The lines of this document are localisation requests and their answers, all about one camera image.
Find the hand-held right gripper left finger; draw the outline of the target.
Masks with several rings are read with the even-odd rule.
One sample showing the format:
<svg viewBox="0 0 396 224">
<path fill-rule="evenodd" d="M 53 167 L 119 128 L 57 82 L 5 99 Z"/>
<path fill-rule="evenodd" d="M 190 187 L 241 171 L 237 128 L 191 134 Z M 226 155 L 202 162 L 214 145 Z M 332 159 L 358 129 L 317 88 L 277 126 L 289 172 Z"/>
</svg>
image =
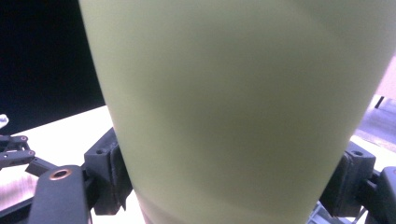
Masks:
<svg viewBox="0 0 396 224">
<path fill-rule="evenodd" d="M 110 128 L 85 154 L 84 166 L 88 177 L 96 184 L 98 198 L 93 209 L 98 216 L 114 216 L 126 209 L 127 197 L 133 190 L 120 146 Z"/>
</svg>

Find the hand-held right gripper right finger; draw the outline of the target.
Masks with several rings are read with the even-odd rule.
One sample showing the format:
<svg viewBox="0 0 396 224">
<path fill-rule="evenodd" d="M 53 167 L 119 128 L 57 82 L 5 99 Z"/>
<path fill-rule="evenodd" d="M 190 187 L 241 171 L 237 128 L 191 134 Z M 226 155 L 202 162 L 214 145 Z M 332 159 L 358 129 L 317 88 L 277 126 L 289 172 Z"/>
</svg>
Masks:
<svg viewBox="0 0 396 224">
<path fill-rule="evenodd" d="M 350 142 L 319 201 L 332 217 L 356 217 L 361 184 L 372 177 L 375 156 Z"/>
</svg>

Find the green bottle with white cap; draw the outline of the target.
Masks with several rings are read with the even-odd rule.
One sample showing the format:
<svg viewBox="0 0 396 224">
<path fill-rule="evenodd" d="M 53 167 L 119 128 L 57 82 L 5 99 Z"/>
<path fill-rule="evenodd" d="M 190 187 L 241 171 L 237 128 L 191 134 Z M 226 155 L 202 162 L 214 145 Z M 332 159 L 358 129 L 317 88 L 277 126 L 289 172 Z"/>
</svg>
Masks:
<svg viewBox="0 0 396 224">
<path fill-rule="evenodd" d="M 396 50 L 396 0 L 79 0 L 151 224 L 305 224 Z"/>
</svg>

